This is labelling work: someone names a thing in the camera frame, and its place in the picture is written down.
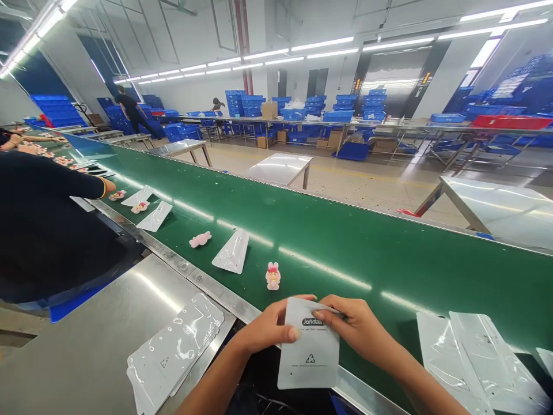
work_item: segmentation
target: pink toy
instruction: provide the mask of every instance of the pink toy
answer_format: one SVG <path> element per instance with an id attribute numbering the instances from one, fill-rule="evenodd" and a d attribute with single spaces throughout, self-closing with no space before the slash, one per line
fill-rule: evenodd
<path id="1" fill-rule="evenodd" d="M 198 236 L 194 236 L 188 243 L 192 248 L 196 248 L 198 245 L 205 245 L 208 240 L 211 239 L 211 232 L 200 233 Z"/>
<path id="2" fill-rule="evenodd" d="M 149 204 L 150 204 L 150 202 L 141 202 L 141 203 L 138 204 L 138 206 L 135 206 L 134 208 L 132 208 L 131 212 L 133 212 L 133 213 L 143 212 L 148 208 Z"/>
<path id="3" fill-rule="evenodd" d="M 117 200 L 119 200 L 119 199 L 123 199 L 123 198 L 125 197 L 125 194 L 126 194 L 126 193 L 127 193 L 126 191 L 120 190 L 120 191 L 118 191 L 118 192 L 115 192 L 115 193 L 109 195 L 109 198 L 108 198 L 108 199 L 111 200 L 112 202 L 115 202 L 115 201 L 117 201 Z"/>
<path id="4" fill-rule="evenodd" d="M 269 262 L 265 279 L 267 280 L 267 289 L 278 290 L 278 285 L 281 283 L 281 273 L 278 270 L 278 262 Z"/>

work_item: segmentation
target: worker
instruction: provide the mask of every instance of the worker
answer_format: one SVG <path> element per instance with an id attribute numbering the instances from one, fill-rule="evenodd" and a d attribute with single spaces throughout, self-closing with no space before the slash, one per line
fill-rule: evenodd
<path id="1" fill-rule="evenodd" d="M 316 300 L 314 295 L 298 296 Z M 363 358 L 392 375 L 413 398 L 414 406 L 434 415 L 468 415 L 458 403 L 392 336 L 384 329 L 364 300 L 330 295 L 321 304 L 340 311 L 347 319 L 320 310 L 313 316 L 334 329 Z M 279 326 L 287 300 L 269 305 L 253 322 L 245 326 L 222 352 L 186 397 L 177 415 L 223 415 L 240 381 L 249 357 L 278 343 L 293 343 L 301 332 L 292 326 Z"/>
<path id="2" fill-rule="evenodd" d="M 211 109 L 212 111 L 219 111 L 222 106 L 226 108 L 225 103 L 219 101 L 219 98 L 213 98 L 213 108 Z"/>
<path id="3" fill-rule="evenodd" d="M 33 137 L 32 135 L 23 135 L 23 131 L 20 129 L 16 130 L 5 130 L 0 129 L 0 151 L 8 151 L 18 147 L 23 140 L 33 141 L 33 142 L 43 142 L 43 141 L 54 141 L 54 142 L 67 142 L 63 137 Z"/>
<path id="4" fill-rule="evenodd" d="M 128 270 L 141 246 L 69 197 L 99 199 L 115 185 L 20 149 L 0 153 L 0 299 L 48 308 Z"/>
<path id="5" fill-rule="evenodd" d="M 121 109 L 123 110 L 125 117 L 131 122 L 131 126 L 134 132 L 138 134 L 140 131 L 138 129 L 138 125 L 142 124 L 142 126 L 146 130 L 148 130 L 154 138 L 159 139 L 159 136 L 147 123 L 146 114 L 144 113 L 144 110 L 141 108 L 141 106 L 138 105 L 134 98 L 125 94 L 125 88 L 123 87 L 123 85 L 118 85 L 117 89 L 119 91 L 119 95 L 117 95 L 116 101 L 119 103 L 119 105 L 121 105 Z"/>

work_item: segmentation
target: red plastic crate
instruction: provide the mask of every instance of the red plastic crate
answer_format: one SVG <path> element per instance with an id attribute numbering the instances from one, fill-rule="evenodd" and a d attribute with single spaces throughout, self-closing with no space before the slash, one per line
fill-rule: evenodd
<path id="1" fill-rule="evenodd" d="M 551 124 L 551 118 L 508 115 L 479 115 L 472 123 L 473 127 L 541 130 Z"/>

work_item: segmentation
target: sleeve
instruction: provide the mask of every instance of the sleeve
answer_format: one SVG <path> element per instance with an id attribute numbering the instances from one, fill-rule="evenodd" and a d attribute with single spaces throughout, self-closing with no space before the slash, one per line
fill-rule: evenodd
<path id="1" fill-rule="evenodd" d="M 57 164 L 46 157 L 26 154 L 34 166 L 31 173 L 41 183 L 41 189 L 49 194 L 100 199 L 105 196 L 105 182 L 95 176 L 79 173 Z"/>

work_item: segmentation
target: stainless steel table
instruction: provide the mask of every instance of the stainless steel table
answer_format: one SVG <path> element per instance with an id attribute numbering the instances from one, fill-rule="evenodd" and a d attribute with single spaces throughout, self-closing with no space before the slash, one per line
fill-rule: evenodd
<path id="1" fill-rule="evenodd" d="M 131 143 L 132 141 L 141 142 L 142 144 L 144 144 L 144 147 L 146 148 L 146 150 L 154 148 L 154 144 L 151 142 L 150 134 L 124 135 L 122 137 L 113 137 L 113 138 L 108 138 L 103 140 L 103 142 L 107 144 L 121 145 L 123 147 L 128 147 L 128 148 L 131 147 L 129 143 Z"/>
<path id="2" fill-rule="evenodd" d="M 423 215 L 442 193 L 474 231 L 553 249 L 553 201 L 525 187 L 440 176 L 439 185 L 416 210 Z"/>
<path id="3" fill-rule="evenodd" d="M 174 143 L 166 144 L 161 147 L 152 148 L 151 150 L 148 150 L 148 153 L 156 154 L 162 157 L 176 157 L 184 153 L 190 153 L 192 159 L 194 160 L 194 163 L 198 164 L 198 159 L 194 154 L 194 150 L 200 147 L 202 148 L 203 155 L 206 157 L 207 165 L 209 167 L 213 167 L 211 165 L 209 154 L 207 154 L 205 141 L 184 139 Z"/>
<path id="4" fill-rule="evenodd" d="M 309 169 L 313 157 L 275 153 L 246 170 L 246 176 L 289 186 L 304 173 L 303 188 L 307 189 Z"/>
<path id="5" fill-rule="evenodd" d="M 198 292 L 150 255 L 0 366 L 2 414 L 136 415 L 127 357 Z M 221 311 L 219 334 L 158 414 L 175 413 L 221 347 L 236 320 Z"/>

